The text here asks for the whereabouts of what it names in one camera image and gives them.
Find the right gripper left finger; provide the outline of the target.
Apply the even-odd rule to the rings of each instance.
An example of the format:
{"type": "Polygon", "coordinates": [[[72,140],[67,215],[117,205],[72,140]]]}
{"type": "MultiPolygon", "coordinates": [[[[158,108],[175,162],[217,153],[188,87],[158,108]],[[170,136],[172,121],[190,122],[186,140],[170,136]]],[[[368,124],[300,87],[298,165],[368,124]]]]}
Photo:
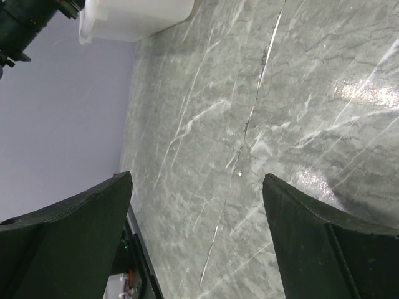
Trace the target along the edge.
{"type": "Polygon", "coordinates": [[[1,298],[102,298],[131,195],[126,171],[1,222],[1,298]]]}

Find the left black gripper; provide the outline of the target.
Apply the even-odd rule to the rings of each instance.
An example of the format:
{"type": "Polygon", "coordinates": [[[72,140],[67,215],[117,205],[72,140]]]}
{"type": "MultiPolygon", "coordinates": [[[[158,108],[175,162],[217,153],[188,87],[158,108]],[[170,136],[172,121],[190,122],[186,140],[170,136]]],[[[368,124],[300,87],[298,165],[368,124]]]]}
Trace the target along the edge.
{"type": "Polygon", "coordinates": [[[25,49],[57,12],[76,19],[85,1],[5,0],[1,1],[1,72],[16,62],[30,62],[25,49]]]}

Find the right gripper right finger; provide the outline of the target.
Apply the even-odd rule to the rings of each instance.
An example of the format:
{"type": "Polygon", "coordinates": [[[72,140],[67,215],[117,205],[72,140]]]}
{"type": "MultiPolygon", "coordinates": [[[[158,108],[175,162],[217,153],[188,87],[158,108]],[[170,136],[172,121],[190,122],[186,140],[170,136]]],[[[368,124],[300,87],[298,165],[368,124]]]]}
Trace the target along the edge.
{"type": "Polygon", "coordinates": [[[267,222],[286,298],[398,298],[398,230],[267,174],[267,222]]]}

